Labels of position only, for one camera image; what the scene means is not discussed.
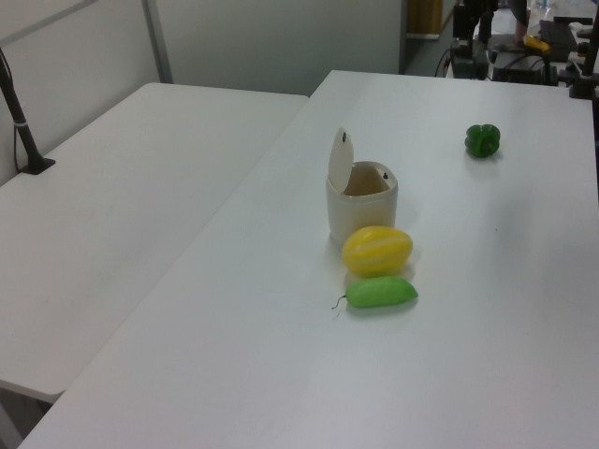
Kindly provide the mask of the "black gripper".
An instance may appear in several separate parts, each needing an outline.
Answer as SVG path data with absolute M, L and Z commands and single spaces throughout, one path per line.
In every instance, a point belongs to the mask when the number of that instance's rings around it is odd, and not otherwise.
M 470 29 L 468 43 L 475 42 L 475 26 L 479 21 L 480 2 L 478 0 L 458 0 L 453 7 L 454 40 L 461 43 L 464 40 L 464 30 Z

